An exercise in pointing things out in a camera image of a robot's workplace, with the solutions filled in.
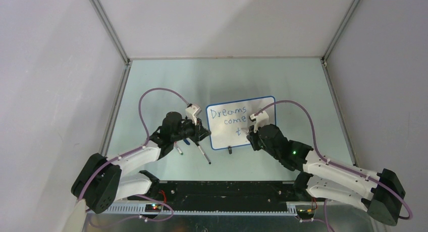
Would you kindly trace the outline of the blue framed whiteboard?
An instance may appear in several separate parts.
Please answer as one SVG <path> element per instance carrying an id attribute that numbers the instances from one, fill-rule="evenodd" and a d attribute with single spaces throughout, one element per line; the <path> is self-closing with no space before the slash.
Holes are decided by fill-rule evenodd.
<path id="1" fill-rule="evenodd" d="M 206 107 L 208 128 L 211 131 L 210 143 L 213 150 L 227 149 L 228 146 L 249 145 L 241 129 L 254 125 L 251 114 L 275 102 L 273 96 L 263 96 L 237 101 L 210 104 Z"/>

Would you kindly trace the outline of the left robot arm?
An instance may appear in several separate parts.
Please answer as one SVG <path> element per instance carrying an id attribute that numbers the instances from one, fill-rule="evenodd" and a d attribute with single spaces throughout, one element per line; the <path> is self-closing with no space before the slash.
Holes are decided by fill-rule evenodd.
<path id="1" fill-rule="evenodd" d="M 142 195 L 153 200 L 159 195 L 156 178 L 137 169 L 164 158 L 178 141 L 189 139 L 199 144 L 209 135 L 211 132 L 201 119 L 169 112 L 147 144 L 112 159 L 99 153 L 91 155 L 74 181 L 71 193 L 78 200 L 85 200 L 86 206 L 97 214 L 106 211 L 113 202 L 131 196 Z"/>

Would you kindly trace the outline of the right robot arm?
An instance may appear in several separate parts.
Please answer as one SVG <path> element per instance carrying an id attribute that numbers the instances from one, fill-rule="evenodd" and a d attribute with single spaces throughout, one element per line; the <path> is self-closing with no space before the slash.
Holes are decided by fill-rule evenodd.
<path id="1" fill-rule="evenodd" d="M 319 157 L 314 148 L 288 140 L 273 124 L 250 126 L 247 139 L 253 150 L 263 150 L 286 169 L 300 172 L 293 185 L 298 200 L 335 200 L 367 212 L 378 222 L 397 225 L 405 191 L 393 171 L 375 172 Z"/>

